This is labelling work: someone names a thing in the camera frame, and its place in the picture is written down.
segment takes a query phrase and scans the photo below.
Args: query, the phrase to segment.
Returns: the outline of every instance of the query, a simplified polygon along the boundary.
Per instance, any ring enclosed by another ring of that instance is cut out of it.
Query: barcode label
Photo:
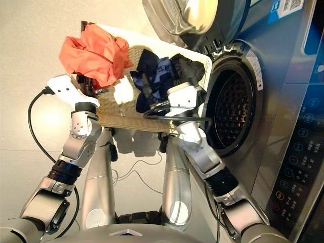
[[[290,5],[290,10],[298,8],[300,6],[302,0],[292,0],[292,4]]]
[[[305,0],[276,0],[271,6],[268,24],[303,8]]]
[[[284,11],[287,10],[287,8],[288,8],[288,4],[289,4],[289,0],[286,0],[286,1],[285,1],[285,6],[283,7],[283,10],[284,10]]]

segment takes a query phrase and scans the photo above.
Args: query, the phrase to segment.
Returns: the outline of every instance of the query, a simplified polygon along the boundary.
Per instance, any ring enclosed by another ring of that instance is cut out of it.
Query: woven basket
[[[124,70],[124,78],[120,79],[115,86],[110,86],[107,93],[98,96],[100,107],[97,114],[99,115],[100,123],[113,128],[165,133],[174,132],[174,126],[169,121],[143,119],[142,114],[136,112],[136,101],[140,91],[134,86],[130,71],[136,70],[143,49],[152,51],[159,58],[171,58],[180,53],[192,61],[204,64],[206,72],[199,84],[206,90],[212,69],[210,58],[203,54],[134,32],[106,25],[98,26],[113,36],[120,36],[127,40],[130,46],[130,60],[134,64],[133,67]]]

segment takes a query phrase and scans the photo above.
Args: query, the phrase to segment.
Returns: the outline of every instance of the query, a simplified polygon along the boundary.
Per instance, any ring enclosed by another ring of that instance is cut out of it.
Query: silver robot arm segment
[[[189,105],[192,104],[193,99],[196,99],[188,85],[177,86],[171,92],[172,95],[169,94],[168,98],[174,106],[181,101],[186,101],[186,105]],[[171,115],[186,112],[184,109],[179,109],[178,113],[174,110],[171,110]],[[270,240],[289,242],[281,233],[269,226],[263,210],[226,168],[222,159],[207,143],[206,134],[198,128],[195,121],[179,124],[177,131],[178,146],[185,151],[193,168],[205,180],[215,201],[221,205],[223,222],[234,240],[254,243]]]
[[[98,100],[82,94],[72,76],[50,79],[49,87],[60,99],[75,107],[70,135],[62,154],[45,176],[19,218],[9,220],[1,228],[1,242],[39,242],[44,233],[59,229],[69,208],[65,197],[70,196],[74,183],[94,153],[101,126],[96,117]]]

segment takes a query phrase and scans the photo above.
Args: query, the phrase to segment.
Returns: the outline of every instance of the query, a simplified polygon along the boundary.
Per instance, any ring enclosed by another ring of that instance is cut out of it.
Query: beige floor
[[[58,54],[67,35],[79,36],[80,21],[88,20],[132,30],[157,38],[142,7],[141,0],[123,1],[23,1],[1,0],[1,140],[0,140],[0,224],[19,212],[42,176],[52,166],[30,135],[27,109],[33,97],[48,79],[64,73]],[[57,157],[68,136],[71,108],[55,96],[41,97],[34,106],[32,123],[41,144]],[[143,138],[149,143],[123,143],[123,137]],[[113,168],[122,175],[132,164],[143,159],[159,160],[156,134],[119,131],[119,160]],[[136,170],[158,191],[163,188],[165,155],[157,166],[139,163]],[[76,185],[83,194],[84,169]],[[208,211],[201,191],[193,184],[193,215],[187,232],[203,242],[214,242],[216,223]],[[69,198],[73,213],[74,197]],[[116,212],[126,214],[158,210],[161,195],[147,188],[136,174],[115,186]],[[78,231],[74,224],[69,233]],[[44,241],[53,236],[44,237]],[[229,242],[222,233],[221,242]]]

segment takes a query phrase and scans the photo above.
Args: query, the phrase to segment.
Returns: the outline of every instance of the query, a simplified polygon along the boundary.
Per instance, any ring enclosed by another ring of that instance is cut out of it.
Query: black cable
[[[218,210],[218,205],[217,205],[217,203],[215,203],[215,206],[216,206],[216,214],[217,214],[217,218],[219,218],[219,210]],[[217,237],[216,237],[216,243],[219,243],[220,230],[221,230],[221,226],[220,226],[220,224],[217,224]]]
[[[29,108],[28,108],[28,125],[29,125],[29,130],[31,133],[32,138],[34,139],[35,143],[38,145],[38,147],[41,149],[41,151],[53,162],[56,163],[55,159],[53,159],[53,157],[50,156],[49,153],[47,153],[47,151],[43,148],[43,146],[40,144],[40,142],[38,141],[37,137],[35,136],[34,130],[32,128],[31,125],[31,109],[32,106],[34,105],[34,103],[36,102],[36,100],[42,96],[43,94],[45,94],[45,89],[43,89],[42,91],[40,91],[40,93],[38,95],[36,95],[36,97],[31,101]]]
[[[171,107],[160,107],[160,108],[154,108],[150,109],[146,112],[143,113],[143,118],[145,119],[151,119],[151,120],[175,120],[179,122],[208,122],[208,126],[206,128],[206,132],[209,131],[213,120],[208,117],[187,117],[187,116],[162,116],[162,115],[149,115],[150,113],[153,112],[159,112],[162,110],[170,109],[170,108],[182,108],[182,109],[187,109],[188,107],[181,107],[181,106],[171,106]]]
[[[207,186],[206,186],[206,184],[205,184],[205,194],[206,194],[206,198],[207,198],[207,202],[208,202],[208,206],[209,206],[209,209],[210,209],[210,211],[212,212],[212,214],[213,214],[213,216],[214,216],[214,218],[216,219],[216,221],[226,230],[226,231],[228,231],[227,230],[227,227],[225,226],[225,224],[223,224],[220,220],[219,220],[219,218],[215,215],[215,212],[214,212],[214,210],[213,210],[213,208],[212,208],[212,205],[211,205],[211,202],[210,202],[210,200],[209,200],[209,196],[208,196],[208,191],[207,191]]]
[[[60,233],[57,237],[55,237],[55,239],[62,237],[72,226],[72,224],[74,223],[77,213],[79,211],[79,207],[80,207],[80,198],[79,198],[79,193],[77,191],[77,188],[74,187],[74,192],[75,192],[75,197],[76,197],[76,210],[75,213],[73,215],[73,218],[71,220],[71,222],[68,224],[68,226],[62,231],[62,233]]]
[[[32,109],[32,106],[34,105],[34,103],[36,102],[36,100],[42,96],[42,95],[47,95],[47,94],[51,94],[53,95],[54,92],[51,90],[51,88],[49,87],[45,87],[42,91],[40,91],[40,93],[38,95],[35,96],[35,98],[31,101],[30,105],[29,105],[29,108],[28,108],[28,125],[29,125],[29,130],[30,130],[30,133],[31,133],[31,136],[32,138],[34,139],[35,143],[38,145],[38,147],[41,149],[41,151],[53,162],[53,163],[56,163],[56,160],[51,157],[51,155],[49,153],[47,153],[47,151],[43,148],[43,146],[40,144],[40,142],[38,141],[35,133],[34,133],[34,130],[32,128],[32,125],[31,125],[31,109]],[[72,224],[74,223],[75,219],[76,219],[76,216],[77,216],[77,213],[78,213],[78,210],[79,210],[79,206],[80,206],[80,198],[79,198],[79,193],[77,191],[77,188],[76,186],[74,187],[74,192],[75,192],[75,197],[76,197],[76,209],[75,209],[75,212],[74,212],[74,215],[73,215],[73,218],[71,220],[71,222],[68,224],[68,226],[62,231],[62,233],[60,233],[56,238],[59,238],[59,237],[62,237],[69,229],[70,227],[72,226]]]

